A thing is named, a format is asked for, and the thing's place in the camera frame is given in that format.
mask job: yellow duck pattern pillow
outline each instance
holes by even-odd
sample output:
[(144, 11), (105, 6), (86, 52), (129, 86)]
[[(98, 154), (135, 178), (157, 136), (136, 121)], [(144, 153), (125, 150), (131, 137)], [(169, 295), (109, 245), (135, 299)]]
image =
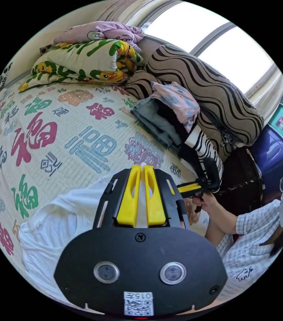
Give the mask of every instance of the yellow duck pattern pillow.
[(122, 84), (144, 67), (143, 58), (128, 43), (104, 39), (59, 43), (34, 64), (20, 92), (52, 82)]

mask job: qr code label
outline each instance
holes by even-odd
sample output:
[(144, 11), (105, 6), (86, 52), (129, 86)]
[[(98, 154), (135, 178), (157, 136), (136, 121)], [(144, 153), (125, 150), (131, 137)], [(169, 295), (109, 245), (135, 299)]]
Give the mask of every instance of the qr code label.
[(125, 315), (148, 317), (154, 315), (151, 292), (124, 292)]

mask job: window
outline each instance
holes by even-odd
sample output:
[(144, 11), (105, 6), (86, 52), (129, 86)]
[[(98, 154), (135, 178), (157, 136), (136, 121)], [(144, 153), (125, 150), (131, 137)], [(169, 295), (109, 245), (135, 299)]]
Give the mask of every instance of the window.
[(239, 27), (217, 38), (199, 58), (227, 77), (244, 94), (274, 64), (258, 43)]
[(210, 10), (182, 2), (157, 17), (145, 33), (190, 52), (212, 31), (227, 22), (227, 19)]

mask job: woman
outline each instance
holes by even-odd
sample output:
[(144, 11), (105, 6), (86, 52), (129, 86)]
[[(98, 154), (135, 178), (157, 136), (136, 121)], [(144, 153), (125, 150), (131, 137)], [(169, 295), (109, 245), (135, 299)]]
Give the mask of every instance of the woman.
[[(202, 206), (210, 217), (205, 237), (216, 246), (228, 275), (216, 301), (204, 309), (217, 306), (244, 292), (280, 253), (283, 247), (283, 178), (280, 180), (280, 190), (281, 201), (274, 200), (239, 216), (224, 209), (210, 192), (206, 192), (202, 198), (193, 198), (194, 205)], [(235, 243), (233, 234), (240, 235)]]

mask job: white shirt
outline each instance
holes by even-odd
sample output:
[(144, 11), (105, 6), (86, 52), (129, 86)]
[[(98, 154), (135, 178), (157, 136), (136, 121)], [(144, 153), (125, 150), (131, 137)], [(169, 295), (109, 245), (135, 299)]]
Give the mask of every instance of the white shirt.
[(236, 233), (240, 235), (233, 245), (232, 235), (226, 235), (217, 250), (220, 253), (228, 280), (217, 300), (228, 301), (255, 283), (270, 267), (280, 251), (270, 257), (273, 244), (267, 241), (280, 225), (279, 200), (239, 215)]
[[(108, 174), (86, 188), (58, 196), (22, 223), (19, 230), (22, 259), (29, 277), (44, 293), (77, 309), (80, 308), (70, 303), (59, 289), (54, 272), (68, 243), (92, 229), (99, 200), (113, 175)], [(145, 183), (142, 180), (136, 227), (147, 227)], [(85, 311), (100, 313), (88, 308)]]

